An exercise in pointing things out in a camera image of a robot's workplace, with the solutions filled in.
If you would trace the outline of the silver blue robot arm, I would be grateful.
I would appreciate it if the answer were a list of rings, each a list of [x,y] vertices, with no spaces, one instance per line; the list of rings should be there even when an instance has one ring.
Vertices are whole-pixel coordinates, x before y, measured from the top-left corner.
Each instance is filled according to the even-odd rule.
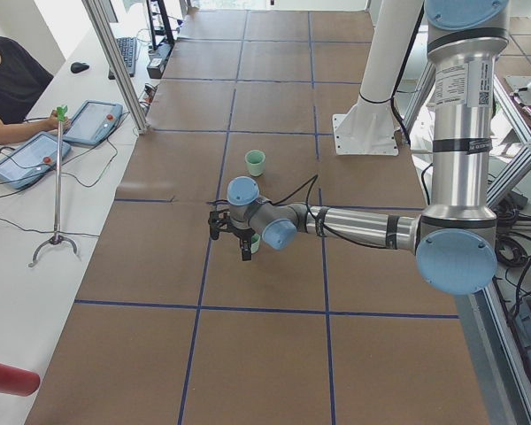
[[[226,210],[209,217],[212,238],[234,234],[243,259],[251,239],[280,250],[305,232],[376,249],[407,250],[433,287],[452,295],[489,285],[497,268],[496,215],[488,208],[494,66],[508,43],[505,1],[427,1],[427,56],[435,67],[430,204],[415,218],[307,203],[274,205],[246,176],[227,187]]]

